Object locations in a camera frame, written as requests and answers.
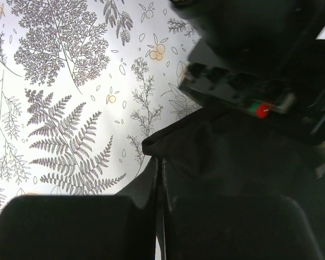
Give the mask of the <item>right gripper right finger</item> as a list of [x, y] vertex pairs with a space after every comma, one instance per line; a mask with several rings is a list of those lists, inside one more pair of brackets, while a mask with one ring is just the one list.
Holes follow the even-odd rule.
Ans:
[[198, 194], [162, 162], [166, 259], [322, 259], [298, 203], [287, 197]]

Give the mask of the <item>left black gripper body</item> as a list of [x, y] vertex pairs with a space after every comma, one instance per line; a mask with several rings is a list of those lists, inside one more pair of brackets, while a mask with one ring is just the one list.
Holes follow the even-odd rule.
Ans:
[[180, 90], [325, 143], [325, 1], [171, 1], [200, 35]]

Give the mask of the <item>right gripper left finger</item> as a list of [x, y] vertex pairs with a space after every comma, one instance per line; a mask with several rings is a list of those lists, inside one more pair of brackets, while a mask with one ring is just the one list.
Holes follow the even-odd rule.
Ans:
[[0, 259], [154, 259], [159, 163], [115, 195], [20, 196], [0, 214]]

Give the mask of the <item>black t-shirt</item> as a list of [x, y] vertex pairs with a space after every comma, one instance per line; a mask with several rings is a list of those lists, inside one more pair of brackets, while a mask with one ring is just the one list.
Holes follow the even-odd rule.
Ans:
[[304, 144], [263, 120], [201, 109], [146, 138], [142, 150], [189, 180], [192, 193], [296, 200], [325, 255], [325, 142]]

